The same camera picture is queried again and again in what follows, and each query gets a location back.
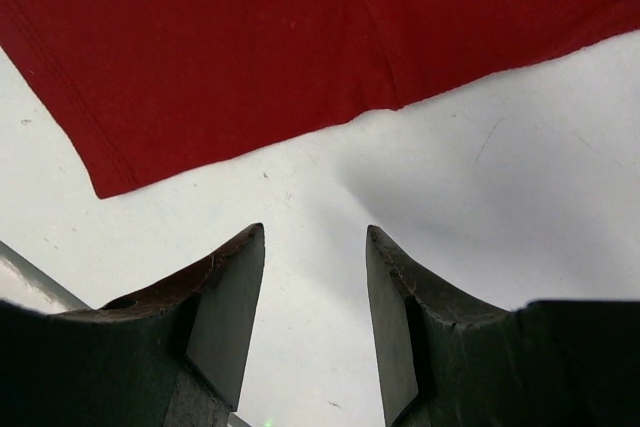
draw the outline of dark green metal piece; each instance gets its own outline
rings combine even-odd
[[[640,426],[640,302],[508,312],[370,227],[367,275],[387,426]]]
[[[253,225],[99,310],[47,316],[0,302],[3,425],[226,427],[263,266]]]

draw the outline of red fabric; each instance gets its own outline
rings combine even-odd
[[[100,197],[640,27],[640,0],[2,0]]]

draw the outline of scratch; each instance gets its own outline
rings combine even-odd
[[[467,368],[471,370],[471,365],[469,364],[469,356],[467,354],[467,348],[464,345],[464,335],[460,336],[460,347],[462,348],[462,358],[464,359],[464,363],[467,365]]]
[[[589,142],[587,142],[586,140],[584,140],[582,137],[580,137],[580,135],[577,132],[572,132],[574,136],[576,136],[578,138],[578,140],[580,142],[582,142],[584,145],[586,145],[587,147],[589,147],[591,150],[593,150],[596,154],[598,155],[602,155],[604,157],[606,157],[607,159],[609,159],[611,162],[613,162],[614,164],[616,164],[618,167],[621,167],[623,170],[625,170],[626,172],[630,173],[631,175],[633,175],[634,177],[637,177],[637,175],[631,170],[629,169],[626,165],[622,164],[620,161],[618,161],[617,159],[614,159],[613,157],[611,157],[610,155],[607,155],[603,152],[600,152],[598,149],[595,149],[591,146],[591,144]]]
[[[484,140],[482,147],[480,147],[480,152],[478,152],[478,155],[476,156],[476,162],[480,160],[480,156],[482,155],[482,152],[484,152],[484,148],[487,146],[487,142],[489,142],[489,139],[491,138],[491,136],[493,135],[493,133],[496,131],[496,129],[498,128],[498,126],[503,120],[504,120],[504,117],[500,119],[498,122],[496,122],[496,125],[493,126],[493,129],[491,129],[491,132],[489,132],[489,135],[487,135],[487,138]]]
[[[462,409],[459,400],[456,401],[456,419],[458,420],[458,425],[464,425],[464,421],[462,420]]]
[[[587,142],[587,141],[586,141],[586,140],[584,140],[582,137],[580,137],[576,132],[574,132],[574,133],[573,133],[573,135],[575,135],[575,136],[578,138],[578,140],[579,140],[580,142],[582,142],[584,145],[586,145],[587,147],[589,147],[591,150],[596,150],[596,149],[594,149],[593,147],[591,147],[591,144],[590,144],[589,142]]]
[[[522,383],[522,379],[520,378],[519,375],[519,371],[518,371],[518,367],[516,365],[516,360],[515,357],[513,355],[513,347],[511,346],[511,343],[509,342],[509,338],[507,337],[507,332],[506,330],[502,331],[502,340],[504,341],[504,348],[505,351],[507,353],[507,361],[509,363],[509,370],[511,371],[511,376],[512,378],[515,379],[516,383],[518,384],[518,386],[520,388],[524,388],[524,385]]]

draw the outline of white table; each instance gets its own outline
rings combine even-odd
[[[255,427],[383,425],[370,223],[504,308],[640,296],[640,32],[108,200],[0,69],[0,239],[92,307],[265,224],[239,411]]]

